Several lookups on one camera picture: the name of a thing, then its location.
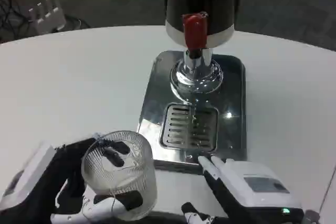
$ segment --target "stainless steel drip tray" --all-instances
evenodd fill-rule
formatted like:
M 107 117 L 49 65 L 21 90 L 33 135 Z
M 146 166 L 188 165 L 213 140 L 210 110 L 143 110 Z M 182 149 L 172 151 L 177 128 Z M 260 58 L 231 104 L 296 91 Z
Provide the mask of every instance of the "stainless steel drip tray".
M 233 56 L 213 55 L 223 83 L 206 99 L 178 98 L 170 72 L 181 51 L 166 51 L 155 60 L 147 86 L 138 132 L 150 142 L 157 169 L 200 173 L 200 152 L 246 159 L 245 68 Z
M 167 148 L 211 152 L 216 147 L 217 111 L 170 104 L 163 123 L 161 144 Z

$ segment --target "drip tray grate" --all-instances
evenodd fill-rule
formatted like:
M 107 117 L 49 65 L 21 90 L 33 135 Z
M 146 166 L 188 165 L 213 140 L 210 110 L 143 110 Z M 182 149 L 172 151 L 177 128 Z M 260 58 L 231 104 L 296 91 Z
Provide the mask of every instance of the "drip tray grate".
M 168 106 L 161 135 L 161 143 L 170 148 L 201 149 L 216 148 L 217 110 L 190 105 Z

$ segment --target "tabletop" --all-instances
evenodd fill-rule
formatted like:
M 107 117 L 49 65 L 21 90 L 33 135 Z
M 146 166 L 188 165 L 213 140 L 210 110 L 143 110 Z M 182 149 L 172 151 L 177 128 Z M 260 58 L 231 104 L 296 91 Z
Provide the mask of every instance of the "tabletop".
M 40 141 L 57 146 L 94 132 L 136 130 L 152 63 L 165 50 L 183 49 L 163 26 L 87 29 L 0 45 L 0 191 Z M 235 32 L 214 53 L 233 55 L 246 67 L 248 159 L 269 166 L 305 208 L 317 210 L 336 162 L 336 52 Z M 172 185 L 182 177 L 200 180 L 161 174 L 160 183 Z

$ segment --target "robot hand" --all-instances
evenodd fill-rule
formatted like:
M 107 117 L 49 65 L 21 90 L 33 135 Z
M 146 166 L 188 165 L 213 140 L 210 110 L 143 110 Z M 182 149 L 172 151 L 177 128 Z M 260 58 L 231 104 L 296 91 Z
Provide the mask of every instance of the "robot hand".
M 140 207 L 143 199 L 136 190 L 115 197 L 86 190 L 81 160 L 96 139 L 56 149 L 41 145 L 0 200 L 0 223 L 87 224 Z
M 199 213 L 190 202 L 182 206 L 188 224 L 301 223 L 300 202 L 266 166 L 211 156 L 198 157 L 205 180 L 228 218 Z

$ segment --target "white robotic finger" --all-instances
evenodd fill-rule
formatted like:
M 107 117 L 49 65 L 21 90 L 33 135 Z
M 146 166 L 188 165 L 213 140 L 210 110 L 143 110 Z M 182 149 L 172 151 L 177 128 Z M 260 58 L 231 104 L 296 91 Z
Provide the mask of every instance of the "white robotic finger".
M 205 156 L 199 156 L 198 157 L 198 162 L 203 167 L 203 169 L 205 171 L 207 171 L 215 180 L 219 179 L 220 171 Z

